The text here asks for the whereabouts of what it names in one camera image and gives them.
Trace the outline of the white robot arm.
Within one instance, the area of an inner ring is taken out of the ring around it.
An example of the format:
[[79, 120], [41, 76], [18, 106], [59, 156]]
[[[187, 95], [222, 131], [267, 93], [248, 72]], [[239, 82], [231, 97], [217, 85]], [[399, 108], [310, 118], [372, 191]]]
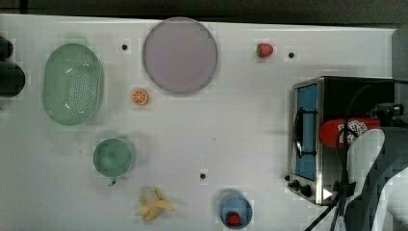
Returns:
[[386, 216], [384, 189], [407, 169], [407, 130], [368, 130], [349, 147], [349, 180], [356, 183], [346, 203], [346, 231], [382, 231]]

